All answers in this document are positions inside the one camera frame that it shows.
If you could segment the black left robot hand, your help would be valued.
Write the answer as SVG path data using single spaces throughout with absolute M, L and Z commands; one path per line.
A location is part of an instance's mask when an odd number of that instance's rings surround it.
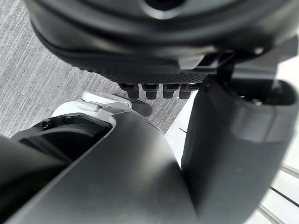
M 181 160 L 201 224 L 241 224 L 294 133 L 299 96 L 276 80 L 295 56 L 296 0 L 27 0 L 54 55 L 130 97 L 197 90 Z

